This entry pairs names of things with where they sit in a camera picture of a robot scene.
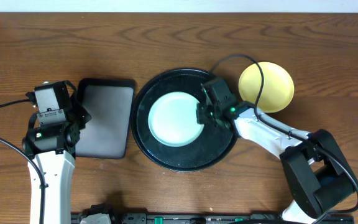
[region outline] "wood grain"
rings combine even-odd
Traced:
[[[358,177],[358,14],[0,13],[0,103],[45,80],[130,78],[138,92],[164,70],[209,69],[232,53],[283,66],[295,97],[272,116],[332,132]],[[249,64],[234,59],[217,73],[234,90]],[[0,109],[0,137],[20,146],[34,110]],[[25,161],[0,144],[0,223],[29,221],[29,190]],[[281,211],[291,196],[280,161],[251,142],[239,140],[209,169],[181,173],[148,160],[130,135],[124,159],[76,160],[71,209],[102,202],[121,212],[248,213]],[[355,202],[353,195],[338,208]]]

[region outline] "green indicator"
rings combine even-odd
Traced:
[[[154,224],[162,224],[162,217],[155,217]]]

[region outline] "round white object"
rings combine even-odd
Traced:
[[[171,92],[161,96],[149,112],[149,129],[162,144],[171,147],[186,146],[203,131],[197,123],[199,101],[188,93]]]

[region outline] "yellow disc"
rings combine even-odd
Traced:
[[[292,100],[293,81],[288,72],[279,65],[270,62],[259,62],[264,72],[264,89],[258,107],[266,113],[284,109]],[[243,100],[255,103],[260,90],[261,76],[256,64],[246,68],[241,74],[239,91]]]

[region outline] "wooden surface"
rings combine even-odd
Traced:
[[[209,69],[232,53],[284,67],[296,92],[272,116],[332,132],[358,177],[358,14],[0,14],[0,103],[45,80],[130,78],[138,92],[164,70]],[[234,90],[248,65],[235,59],[218,73]],[[20,146],[34,111],[0,109],[0,137]],[[29,180],[25,160],[0,144],[0,223],[29,221]],[[121,212],[249,213],[282,211],[291,196],[280,161],[251,142],[238,140],[209,169],[181,173],[148,160],[130,134],[121,160],[76,160],[72,211],[103,202]]]

